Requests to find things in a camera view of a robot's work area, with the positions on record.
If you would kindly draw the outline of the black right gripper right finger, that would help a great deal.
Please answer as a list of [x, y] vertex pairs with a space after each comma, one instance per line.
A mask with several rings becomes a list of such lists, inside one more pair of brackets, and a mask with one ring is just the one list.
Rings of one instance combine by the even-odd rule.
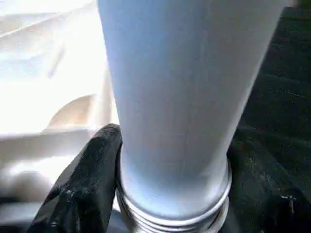
[[224, 233], [311, 231], [311, 203], [256, 137], [235, 134], [228, 158], [232, 185]]

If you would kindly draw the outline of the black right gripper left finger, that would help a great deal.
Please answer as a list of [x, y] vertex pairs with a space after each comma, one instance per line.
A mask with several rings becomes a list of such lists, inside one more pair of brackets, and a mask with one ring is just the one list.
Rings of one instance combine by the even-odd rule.
[[106, 232], [121, 146], [119, 125], [97, 131], [58, 177], [27, 232]]

